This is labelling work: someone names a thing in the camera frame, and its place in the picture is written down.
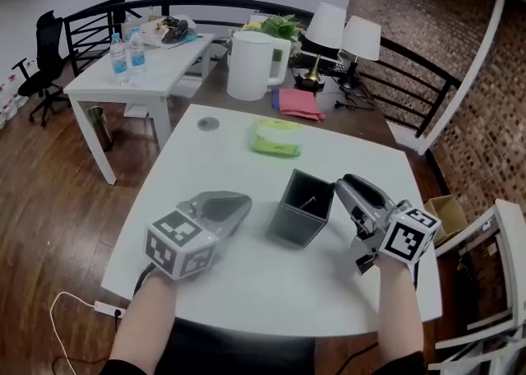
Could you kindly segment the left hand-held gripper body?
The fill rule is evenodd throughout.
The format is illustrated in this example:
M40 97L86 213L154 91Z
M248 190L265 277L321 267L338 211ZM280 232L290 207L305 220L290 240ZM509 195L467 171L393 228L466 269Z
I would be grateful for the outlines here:
M144 253L172 280L180 280L213 266L236 230L211 230L205 223L205 203L214 197L241 196L239 192L200 192L182 201L167 215L145 227Z

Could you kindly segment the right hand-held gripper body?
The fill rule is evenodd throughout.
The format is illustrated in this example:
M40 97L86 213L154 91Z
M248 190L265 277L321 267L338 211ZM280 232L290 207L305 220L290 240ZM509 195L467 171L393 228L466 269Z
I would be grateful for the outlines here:
M359 209L351 214L357 234L351 250L357 254L355 263L365 274L382 253L406 265L415 265L432 244L441 220L428 211L402 200L385 213L367 215Z

